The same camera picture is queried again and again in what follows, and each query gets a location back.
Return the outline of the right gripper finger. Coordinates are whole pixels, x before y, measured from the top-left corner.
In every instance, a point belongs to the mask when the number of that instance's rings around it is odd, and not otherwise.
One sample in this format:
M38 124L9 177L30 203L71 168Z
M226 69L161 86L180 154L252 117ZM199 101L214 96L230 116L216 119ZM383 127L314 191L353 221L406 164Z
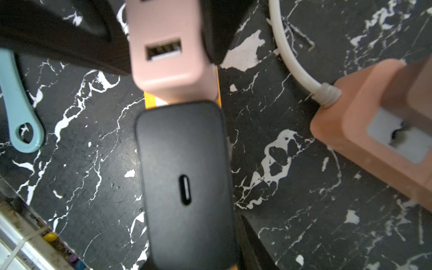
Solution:
M240 247L240 270L278 270L272 257L245 216L237 213L236 235Z

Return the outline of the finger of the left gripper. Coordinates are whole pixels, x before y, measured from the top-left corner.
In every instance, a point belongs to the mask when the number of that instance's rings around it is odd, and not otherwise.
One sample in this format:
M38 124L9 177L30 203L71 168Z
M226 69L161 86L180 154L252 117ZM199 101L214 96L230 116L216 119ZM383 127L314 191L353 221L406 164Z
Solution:
M202 37L211 63L223 63L250 0L202 0Z
M79 27L34 1L1 1L1 47L129 75L129 43L109 1L72 4L83 15Z

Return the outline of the pink charger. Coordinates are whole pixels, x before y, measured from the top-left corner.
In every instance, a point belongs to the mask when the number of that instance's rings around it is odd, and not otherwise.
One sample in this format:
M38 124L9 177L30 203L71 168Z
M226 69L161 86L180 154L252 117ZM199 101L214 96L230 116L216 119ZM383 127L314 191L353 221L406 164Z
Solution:
M126 1L137 87L165 101L215 99L214 64L205 51L199 1Z
M386 88L381 106L427 134L432 133L432 57L405 65Z

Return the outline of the orange power strip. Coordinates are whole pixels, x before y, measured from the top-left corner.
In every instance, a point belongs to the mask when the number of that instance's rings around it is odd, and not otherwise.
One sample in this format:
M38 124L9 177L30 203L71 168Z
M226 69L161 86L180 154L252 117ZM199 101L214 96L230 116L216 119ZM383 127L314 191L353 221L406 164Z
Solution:
M194 98L192 96L185 96L185 97L179 97L171 101L165 101L159 97L156 97L150 93L144 92L144 98L145 98L145 108L146 110L149 109L155 109L160 108L163 106L168 105L175 105L175 104L181 104L186 102L195 102L195 101L212 101L215 104L217 104L220 108L222 108L222 99L221 99L221 93L220 93L220 83L219 83L219 74L218 74L218 68L214 68L214 72L216 75L216 89L217 89L217 95L215 99L205 99L203 97Z

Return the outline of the black charger plug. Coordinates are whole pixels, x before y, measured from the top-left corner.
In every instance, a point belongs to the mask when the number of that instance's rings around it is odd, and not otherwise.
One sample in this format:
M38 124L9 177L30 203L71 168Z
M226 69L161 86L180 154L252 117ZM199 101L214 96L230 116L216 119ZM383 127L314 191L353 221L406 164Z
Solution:
M135 122L150 258L159 270L226 270L240 256L221 108L146 110Z

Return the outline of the pink power strip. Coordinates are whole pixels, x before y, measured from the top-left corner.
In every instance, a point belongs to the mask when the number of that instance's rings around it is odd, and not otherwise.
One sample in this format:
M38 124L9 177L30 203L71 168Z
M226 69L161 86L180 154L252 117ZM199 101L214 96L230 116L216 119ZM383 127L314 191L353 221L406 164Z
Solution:
M341 97L321 107L312 134L427 210L432 209L432 137L385 109L381 99L407 65L387 59L344 76Z

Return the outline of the teal scrub brush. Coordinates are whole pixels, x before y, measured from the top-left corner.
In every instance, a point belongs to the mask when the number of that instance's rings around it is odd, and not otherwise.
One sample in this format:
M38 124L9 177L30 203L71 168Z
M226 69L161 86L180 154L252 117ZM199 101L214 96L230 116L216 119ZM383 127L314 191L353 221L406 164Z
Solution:
M1 91L6 108L12 146L22 153L33 153L43 144L45 133L23 88L15 56L9 49L1 49ZM20 127L29 124L33 130L30 142L20 137Z

